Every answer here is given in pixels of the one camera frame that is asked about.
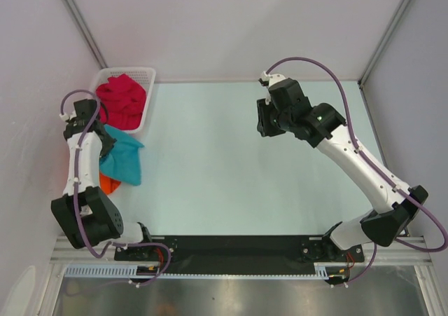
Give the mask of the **teal t shirt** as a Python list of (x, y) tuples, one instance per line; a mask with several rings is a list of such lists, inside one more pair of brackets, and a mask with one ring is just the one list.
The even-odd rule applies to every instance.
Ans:
[(144, 145), (113, 126), (105, 125), (105, 129), (115, 143), (109, 153), (100, 159), (99, 171), (116, 181), (139, 186), (141, 184), (139, 150)]

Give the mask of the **white plastic basket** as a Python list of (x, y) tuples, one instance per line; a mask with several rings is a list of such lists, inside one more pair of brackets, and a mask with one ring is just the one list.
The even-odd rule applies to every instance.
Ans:
[(121, 74), (127, 74), (130, 78), (141, 85), (146, 91), (146, 103), (140, 126), (135, 130), (122, 130), (128, 134), (135, 134), (139, 132), (144, 126), (151, 100), (156, 72), (150, 67), (112, 67), (108, 69), (102, 69), (94, 77), (94, 81), (91, 83), (90, 90), (96, 94), (96, 89), (99, 85), (106, 83), (109, 77), (116, 77)]

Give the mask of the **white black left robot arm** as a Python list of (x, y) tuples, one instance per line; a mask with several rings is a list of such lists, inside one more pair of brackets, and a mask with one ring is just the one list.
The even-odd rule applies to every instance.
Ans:
[(103, 192), (99, 182), (99, 159), (104, 142), (111, 137), (104, 131), (66, 127), (69, 146), (69, 174), (62, 196), (50, 204), (51, 212), (71, 246), (94, 247), (103, 242), (130, 245), (138, 259), (150, 258), (155, 251), (148, 229), (139, 222), (123, 221), (119, 209)]

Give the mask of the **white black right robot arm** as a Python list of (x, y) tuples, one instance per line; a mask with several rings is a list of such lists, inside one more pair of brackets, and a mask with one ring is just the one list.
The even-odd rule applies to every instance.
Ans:
[(346, 119), (331, 105), (311, 106), (306, 97), (292, 102), (257, 101), (257, 130), (263, 137), (290, 132), (338, 165), (369, 200), (372, 209), (334, 225), (323, 253), (339, 261), (348, 249), (366, 242), (388, 247), (417, 215), (428, 198), (422, 186), (396, 178), (351, 133)]

